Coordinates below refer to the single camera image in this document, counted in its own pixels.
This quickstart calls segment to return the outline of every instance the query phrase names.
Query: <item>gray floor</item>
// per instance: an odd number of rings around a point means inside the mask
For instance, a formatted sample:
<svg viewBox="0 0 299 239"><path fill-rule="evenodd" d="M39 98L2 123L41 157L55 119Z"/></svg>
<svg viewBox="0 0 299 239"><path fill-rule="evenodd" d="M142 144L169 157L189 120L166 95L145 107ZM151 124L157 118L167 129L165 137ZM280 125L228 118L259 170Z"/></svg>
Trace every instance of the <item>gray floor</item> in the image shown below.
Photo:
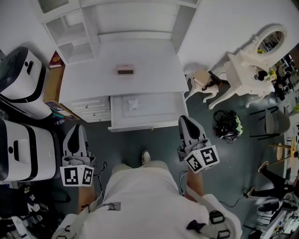
<svg viewBox="0 0 299 239"><path fill-rule="evenodd" d="M227 85L220 88L221 95ZM212 144L216 145L220 163L203 173L205 192L214 194L218 200L233 205L237 199L242 197L244 188L251 186L261 186L267 182L257 173L257 168L261 162L276 160L274 148L267 147L268 143L281 142L282 137L269 140L258 141L250 138L250 134L263 134L264 121L258 121L258 115L249 116L251 112L264 109L276 104L273 97L268 96L258 104L252 104L250 108L245 108L246 101L252 96L234 95L229 100L218 104L213 110L208 109L208 104L204 104L202 99L206 94L197 93L187 101L189 116L195 118L204 127L207 137ZM215 125L213 113L217 110L234 110L242 119L243 135L234 144L229 144L226 140L219 139L213 133ZM139 167L141 164L141 152L145 149L150 151L152 160L162 160L167 163L175 181L179 182L179 173L187 168L184 162L179 162L177 147L180 145L178 127L166 127L151 130L139 130L122 133L111 133L107 127L110 122L85 123L84 121L68 121L62 125L63 131L67 132L73 125L80 123L84 125L90 151L97 157L96 173L100 171L103 161L108 163L108 167L102 176L103 187L111 175L113 166L125 162L131 167ZM282 174L283 164L278 164L270 170ZM56 180L56 184L61 186L61 182ZM95 180L96 190L99 190L99 183ZM58 208L65 214L75 213L77 209L78 189L67 189L72 201L69 204L60 204ZM238 205L230 210L236 214L241 223L253 226L256 206L255 199L240 200ZM250 231L244 230L243 238L246 238Z"/></svg>

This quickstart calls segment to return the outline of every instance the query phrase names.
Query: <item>white shirt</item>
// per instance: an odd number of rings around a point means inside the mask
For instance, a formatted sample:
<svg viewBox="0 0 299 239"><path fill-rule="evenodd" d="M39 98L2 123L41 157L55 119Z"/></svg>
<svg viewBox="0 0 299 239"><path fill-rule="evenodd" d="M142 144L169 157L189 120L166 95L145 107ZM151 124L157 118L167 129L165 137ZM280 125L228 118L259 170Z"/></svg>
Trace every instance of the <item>white shirt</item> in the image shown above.
<svg viewBox="0 0 299 239"><path fill-rule="evenodd" d="M213 195L210 196L210 203L220 205ZM104 202L89 214L79 238L206 238L193 230L186 230L192 220L208 224L208 211L205 206L179 195L170 172L160 168L128 169L111 176Z"/></svg>

